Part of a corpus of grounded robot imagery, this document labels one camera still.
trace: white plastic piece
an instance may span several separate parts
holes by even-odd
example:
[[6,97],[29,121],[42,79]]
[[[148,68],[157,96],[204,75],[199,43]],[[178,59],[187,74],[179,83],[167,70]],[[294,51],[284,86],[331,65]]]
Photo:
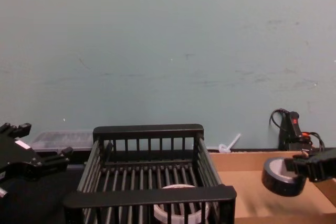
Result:
[[229,146],[226,146],[225,144],[220,144],[218,147],[218,150],[220,153],[230,153],[232,146],[240,139],[241,134],[239,133],[235,139],[229,144]]
[[[162,189],[167,188],[185,188],[185,187],[194,187],[192,185],[186,184],[175,184],[170,186],[162,187]],[[210,206],[209,203],[205,204],[205,218],[209,216]],[[188,215],[188,224],[198,224],[201,223],[201,211],[197,211],[193,214]],[[154,205],[154,217],[161,223],[168,223],[168,213],[161,209],[158,205]],[[182,215],[173,215],[172,214],[172,224],[184,224],[184,216]]]
[[22,142],[21,140],[17,140],[15,141],[16,144],[20,145],[21,147],[23,147],[24,149],[30,149],[30,146],[24,142]]

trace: roll of tape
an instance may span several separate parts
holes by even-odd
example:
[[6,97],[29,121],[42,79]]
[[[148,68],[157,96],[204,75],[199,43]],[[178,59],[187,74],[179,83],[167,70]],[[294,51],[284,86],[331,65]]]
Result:
[[271,192],[287,197],[298,196],[306,183],[305,177],[286,170],[283,157],[270,158],[264,163],[261,180]]
[[[162,187],[162,189],[168,188],[185,188],[185,187],[194,187],[192,185],[186,184],[175,184],[170,186]],[[209,203],[205,204],[205,218],[208,218],[210,211]],[[188,224],[198,224],[201,223],[201,211],[197,211],[195,213],[188,215]],[[168,223],[168,213],[161,209],[158,205],[154,205],[154,217],[160,221],[161,223]],[[172,224],[184,224],[184,216],[182,215],[172,215]]]

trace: white tape roll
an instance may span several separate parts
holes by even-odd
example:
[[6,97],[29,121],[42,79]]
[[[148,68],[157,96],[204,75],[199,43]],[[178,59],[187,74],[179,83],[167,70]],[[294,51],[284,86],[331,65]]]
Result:
[[[162,189],[168,188],[185,188],[185,187],[194,187],[192,185],[186,184],[175,184],[170,186],[162,187]],[[208,218],[210,206],[209,203],[205,204],[205,218]],[[201,211],[197,211],[193,214],[188,215],[188,224],[198,224],[201,223]],[[154,217],[159,220],[161,223],[168,223],[168,213],[161,209],[158,205],[154,205]],[[184,224],[184,216],[182,215],[172,215],[172,224]]]

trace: teal wall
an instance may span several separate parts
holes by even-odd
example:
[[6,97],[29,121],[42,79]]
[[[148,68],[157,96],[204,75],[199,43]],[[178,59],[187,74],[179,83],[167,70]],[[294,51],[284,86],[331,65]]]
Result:
[[278,107],[336,146],[336,0],[0,0],[0,121],[200,123],[277,145]]

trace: white label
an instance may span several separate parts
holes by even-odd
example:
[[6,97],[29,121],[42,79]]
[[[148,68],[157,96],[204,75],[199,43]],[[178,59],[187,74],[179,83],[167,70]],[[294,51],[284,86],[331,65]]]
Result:
[[0,180],[3,179],[6,176],[6,172],[0,173]]
[[30,148],[30,146],[28,144],[25,144],[21,140],[15,141],[15,143],[17,143],[18,145],[20,145],[21,147],[23,147],[26,150]]

